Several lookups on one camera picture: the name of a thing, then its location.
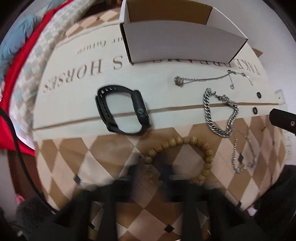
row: black cord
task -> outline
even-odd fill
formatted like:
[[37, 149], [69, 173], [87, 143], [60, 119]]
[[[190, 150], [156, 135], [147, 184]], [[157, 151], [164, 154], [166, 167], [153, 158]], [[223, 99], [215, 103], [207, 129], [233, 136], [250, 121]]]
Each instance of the black cord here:
[[17, 152], [17, 157], [19, 158], [20, 164], [22, 166], [22, 170], [28, 180], [28, 182], [30, 183], [32, 189], [34, 190], [34, 192], [37, 194], [37, 196], [42, 200], [42, 202], [44, 203], [44, 205], [52, 212], [57, 213], [57, 210], [55, 210], [52, 206], [49, 205], [49, 203], [44, 199], [44, 197], [39, 193], [37, 187], [35, 186], [27, 168], [26, 165], [24, 163], [24, 159], [22, 158], [22, 154], [20, 152], [20, 146], [18, 144], [18, 138], [17, 138], [17, 134], [15, 133], [15, 129], [13, 127], [13, 123], [11, 121], [11, 119], [9, 118], [9, 116], [6, 114], [6, 112], [0, 107], [0, 116], [3, 117], [3, 119], [6, 121], [9, 130], [12, 134], [12, 138], [13, 138], [13, 142], [15, 145], [15, 150]]

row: open box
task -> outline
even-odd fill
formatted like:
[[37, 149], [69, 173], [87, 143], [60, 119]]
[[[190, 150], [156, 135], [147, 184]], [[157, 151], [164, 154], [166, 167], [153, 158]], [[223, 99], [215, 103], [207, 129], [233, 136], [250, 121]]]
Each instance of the open box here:
[[165, 59], [229, 63], [247, 42], [218, 9], [189, 0], [124, 0], [119, 23], [131, 63]]

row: silver necklace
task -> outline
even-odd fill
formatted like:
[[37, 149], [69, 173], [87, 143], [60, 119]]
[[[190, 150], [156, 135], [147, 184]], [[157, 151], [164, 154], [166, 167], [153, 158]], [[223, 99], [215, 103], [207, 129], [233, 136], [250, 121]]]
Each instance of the silver necklace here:
[[[210, 105], [209, 105], [210, 96], [216, 97], [219, 101], [222, 101], [222, 103], [224, 103], [224, 104], [228, 105], [229, 107], [233, 108], [233, 113], [228, 118], [225, 131], [218, 128], [212, 121]], [[229, 100], [229, 98], [226, 95], [222, 95], [222, 96], [216, 95], [215, 91], [212, 92], [212, 90], [210, 88], [207, 88], [205, 90], [205, 93], [204, 93], [204, 96], [203, 96], [203, 104], [204, 104], [204, 111], [205, 111], [205, 121], [207, 123], [207, 126], [210, 128], [210, 130], [213, 133], [215, 133], [218, 136], [228, 138], [228, 137], [231, 136], [232, 131], [234, 132], [234, 147], [233, 147], [233, 154], [232, 154], [231, 164], [232, 164], [232, 167], [235, 170], [235, 172], [240, 173], [243, 170], [245, 170], [247, 167], [253, 168], [256, 165], [257, 161], [256, 161], [256, 155], [255, 155], [253, 146], [252, 146], [248, 136], [243, 134], [236, 126], [232, 129], [233, 122], [234, 122], [235, 117], [237, 116], [238, 111], [239, 111], [239, 108], [238, 108], [236, 102], [233, 102], [233, 101]], [[253, 163], [249, 163], [247, 166], [244, 165], [242, 168], [238, 168], [234, 164], [234, 161], [236, 160], [235, 151], [237, 149], [237, 133], [236, 133], [236, 130], [247, 139], [247, 142], [248, 142], [248, 144], [249, 144], [249, 146], [251, 148], [252, 155], [254, 157]]]
[[[244, 165], [242, 168], [237, 168], [234, 164], [234, 161], [236, 160], [235, 158], [235, 151], [237, 149], [237, 134], [236, 134], [236, 130], [242, 134], [246, 139], [247, 139], [247, 142], [249, 144], [249, 147], [251, 149], [251, 152], [252, 152], [252, 155], [254, 157], [253, 159], [253, 163], [250, 163], [246, 166]], [[233, 154], [232, 154], [232, 160], [231, 160], [231, 164], [232, 164], [232, 167], [233, 169], [237, 172], [237, 173], [240, 173], [242, 172], [243, 170], [245, 170], [247, 167], [250, 167], [250, 168], [253, 168], [256, 164], [257, 164], [257, 160], [256, 160], [256, 155], [255, 155], [255, 152], [254, 152], [254, 149], [253, 149], [253, 146], [250, 142], [250, 139], [248, 138], [248, 136], [246, 136], [244, 133], [242, 133], [236, 126], [233, 128], [233, 131], [234, 131], [234, 147], [233, 147]]]
[[250, 84], [253, 85], [253, 83], [251, 82], [250, 78], [249, 78], [248, 76], [246, 76], [245, 73], [238, 73], [238, 72], [232, 71], [232, 70], [230, 70], [230, 69], [227, 71], [227, 74], [222, 75], [222, 76], [219, 76], [219, 77], [215, 77], [215, 78], [207, 78], [207, 79], [190, 79], [190, 78], [182, 78], [182, 77], [180, 77], [180, 76], [176, 76], [175, 79], [174, 79], [174, 81], [175, 81], [175, 84], [176, 84], [177, 86], [182, 87], [183, 85], [188, 84], [188, 83], [192, 83], [192, 82], [206, 82], [206, 81], [209, 81], [209, 80], [219, 80], [219, 79], [222, 79], [222, 78], [224, 78], [224, 77], [226, 77], [226, 76], [229, 76], [230, 81], [231, 81], [230, 88], [233, 90], [233, 89], [234, 89], [234, 85], [233, 85], [233, 82], [232, 82], [232, 79], [231, 79], [230, 74], [235, 74], [235, 75], [236, 75], [236, 74], [240, 74], [240, 75], [242, 75], [243, 77], [248, 78]]
[[[219, 101], [222, 101], [224, 104], [228, 105], [229, 107], [233, 108], [232, 115], [228, 118], [226, 130], [223, 131], [220, 128], [216, 127], [216, 125], [213, 123], [211, 118], [211, 111], [210, 111], [210, 104], [209, 104], [209, 98], [210, 96], [216, 97]], [[207, 88], [205, 90], [204, 96], [203, 96], [203, 105], [204, 105], [204, 111], [205, 111], [205, 121], [207, 123], [207, 126], [210, 128], [212, 132], [214, 132], [216, 135], [228, 138], [231, 136], [232, 133], [232, 125], [235, 120], [235, 117], [237, 116], [237, 113], [239, 111], [239, 108], [236, 104], [236, 102], [233, 102], [229, 100], [229, 98], [226, 95], [216, 95], [216, 91], [212, 92], [210, 88]]]

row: blue fabric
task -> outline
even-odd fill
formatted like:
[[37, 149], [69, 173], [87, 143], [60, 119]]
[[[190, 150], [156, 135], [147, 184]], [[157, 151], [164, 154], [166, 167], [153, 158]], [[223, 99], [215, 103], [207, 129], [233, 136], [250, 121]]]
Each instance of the blue fabric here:
[[64, 2], [65, 2], [65, 0], [52, 0], [52, 1], [48, 4], [47, 9], [46, 9], [45, 12], [48, 12], [48, 11], [50, 11], [50, 10], [52, 10], [52, 9], [54, 9], [54, 8], [56, 8], [56, 7], [58, 7], [59, 5], [61, 5], [61, 4], [64, 3]]
[[5, 79], [15, 56], [40, 22], [41, 19], [39, 17], [27, 15], [8, 31], [0, 45], [0, 85]]

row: smartwatch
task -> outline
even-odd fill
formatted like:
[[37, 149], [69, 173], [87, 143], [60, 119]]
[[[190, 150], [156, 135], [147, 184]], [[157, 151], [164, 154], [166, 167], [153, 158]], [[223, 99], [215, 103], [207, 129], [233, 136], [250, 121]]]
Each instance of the smartwatch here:
[[[138, 118], [139, 123], [142, 125], [142, 128], [139, 132], [136, 133], [126, 133], [118, 128], [118, 125], [111, 114], [107, 102], [106, 96], [111, 93], [127, 93], [131, 95], [131, 100], [133, 102], [133, 108], [135, 110], [136, 116]], [[123, 135], [130, 135], [130, 136], [140, 136], [145, 133], [145, 131], [151, 126], [150, 118], [147, 113], [147, 109], [142, 98], [140, 91], [138, 90], [130, 90], [124, 86], [120, 85], [107, 85], [101, 87], [98, 90], [96, 96], [96, 105], [98, 107], [99, 114], [105, 123], [108, 131], [123, 134]]]

